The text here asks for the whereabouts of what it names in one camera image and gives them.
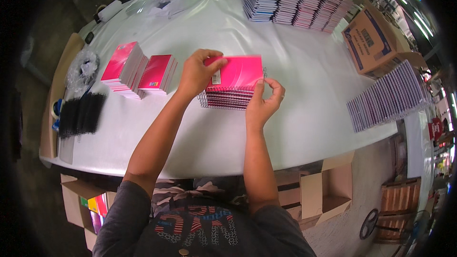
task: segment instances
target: t-shirt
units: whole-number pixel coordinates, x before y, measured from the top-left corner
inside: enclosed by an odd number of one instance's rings
[[[298,223],[268,205],[252,216],[212,199],[190,198],[150,219],[151,200],[139,185],[122,182],[93,249],[110,256],[316,256]]]

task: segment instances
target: pink notebook cover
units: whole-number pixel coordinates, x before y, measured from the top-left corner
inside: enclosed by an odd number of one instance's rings
[[[222,57],[213,57],[205,60],[205,66],[209,66],[215,60]],[[219,78],[209,82],[207,91],[222,91],[232,89],[253,90],[257,81],[263,78],[262,57],[260,55],[228,56],[227,65],[220,69]]]
[[[170,59],[170,54],[151,56],[138,88],[159,89]]]
[[[103,76],[101,77],[102,81],[118,79],[121,76],[125,62],[129,58],[129,55],[132,53],[136,44],[137,42],[132,42],[117,46],[114,54],[108,62],[108,65],[106,66]]]

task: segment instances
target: open cardboard box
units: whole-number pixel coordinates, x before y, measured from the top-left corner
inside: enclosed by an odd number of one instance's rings
[[[355,151],[275,172],[279,202],[301,230],[316,226],[351,206]]]
[[[342,32],[357,72],[378,79],[404,60],[416,68],[426,68],[422,55],[411,51],[403,32],[369,0],[363,4],[365,8]]]
[[[106,193],[107,208],[109,209],[116,196],[115,192],[107,192],[75,177],[60,175],[62,196],[64,197],[65,213],[67,220],[84,228],[86,245],[89,250],[94,248],[97,235],[92,224],[90,210],[81,204],[81,198],[90,199]]]
[[[343,213],[352,200],[354,151],[323,161],[322,172],[300,175],[302,220],[314,225]]]

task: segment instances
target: white table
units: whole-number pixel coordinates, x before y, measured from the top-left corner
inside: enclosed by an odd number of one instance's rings
[[[352,129],[346,102],[372,85],[373,80],[356,72],[341,35],[345,21],[329,35],[271,22],[249,22],[241,0],[185,3],[188,9],[171,19],[154,18],[144,12],[129,17],[124,9],[99,27],[91,43],[100,55],[98,80],[114,49],[131,41],[138,41],[147,56],[173,54],[177,58],[173,91],[183,62],[198,48],[218,49],[225,55],[261,54],[268,76],[287,90],[281,108],[265,126],[275,170],[352,151],[397,132],[396,123],[360,133]],[[173,93],[137,101],[114,94],[100,82],[92,91],[108,94],[98,131],[65,141],[60,158],[48,161],[81,171],[123,176],[135,146]],[[194,99],[160,177],[242,174],[244,146],[243,111],[203,109]]]
[[[404,118],[408,152],[408,178],[420,177],[419,205],[417,211],[426,207],[429,191],[433,185],[433,142],[428,130],[429,109],[414,112]]]

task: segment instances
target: cloth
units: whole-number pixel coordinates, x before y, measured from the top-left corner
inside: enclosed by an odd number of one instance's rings
[[[182,180],[158,179],[151,200],[151,217],[161,211],[169,210],[171,199],[177,201],[190,197],[211,198],[236,205],[239,210],[244,212],[248,210],[243,176]]]
[[[109,256],[316,256],[297,222],[268,205],[252,217],[208,198],[179,199],[150,219],[150,199],[122,182],[101,227],[93,255]]]

